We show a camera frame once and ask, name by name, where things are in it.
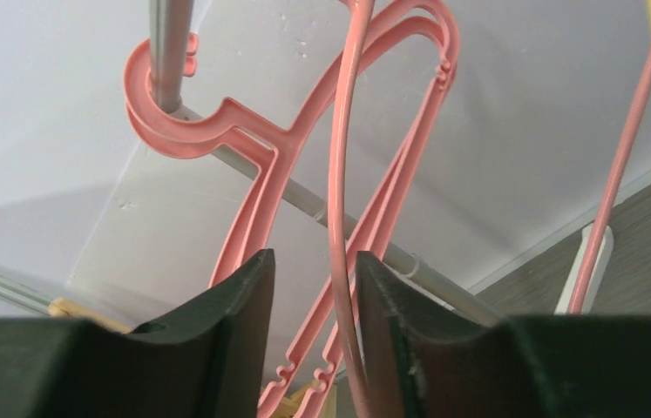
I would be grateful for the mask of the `thick pink plastic hanger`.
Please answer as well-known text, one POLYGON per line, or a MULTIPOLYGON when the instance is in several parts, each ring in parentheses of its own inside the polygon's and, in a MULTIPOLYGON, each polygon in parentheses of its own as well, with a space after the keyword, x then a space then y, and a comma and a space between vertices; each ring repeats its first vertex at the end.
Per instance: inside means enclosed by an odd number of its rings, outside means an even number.
MULTIPOLYGON (((356 31, 364 38, 361 69, 412 35, 427 37, 437 46, 439 63, 410 130, 349 238, 348 268, 354 267, 360 251, 385 255, 432 126, 454 80, 460 49, 458 26, 441 1, 394 1, 378 14, 358 19, 356 31)), ((124 70, 128 118, 151 148, 169 157, 190 159, 226 147, 257 169, 220 251, 212 285, 266 245, 285 186, 309 134, 327 109, 340 111, 345 106, 343 74, 340 61, 335 60, 293 124, 285 129, 231 98, 225 98, 208 118, 173 118, 153 102, 149 42, 142 42, 128 58, 124 70)))

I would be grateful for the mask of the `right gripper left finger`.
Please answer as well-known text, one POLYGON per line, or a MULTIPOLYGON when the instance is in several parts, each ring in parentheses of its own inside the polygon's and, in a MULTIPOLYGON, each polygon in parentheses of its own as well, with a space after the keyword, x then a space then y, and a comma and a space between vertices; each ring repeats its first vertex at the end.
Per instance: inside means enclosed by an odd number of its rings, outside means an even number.
POLYGON ((274 289, 263 249, 128 334, 0 318, 0 417, 254 417, 274 289))

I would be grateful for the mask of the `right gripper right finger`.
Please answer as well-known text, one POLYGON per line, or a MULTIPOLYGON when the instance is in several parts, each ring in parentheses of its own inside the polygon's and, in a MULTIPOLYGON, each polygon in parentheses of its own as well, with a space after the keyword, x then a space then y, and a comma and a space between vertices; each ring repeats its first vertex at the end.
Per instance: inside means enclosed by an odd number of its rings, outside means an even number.
POLYGON ((356 257, 376 417, 651 417, 651 315, 511 316, 484 327, 356 257))

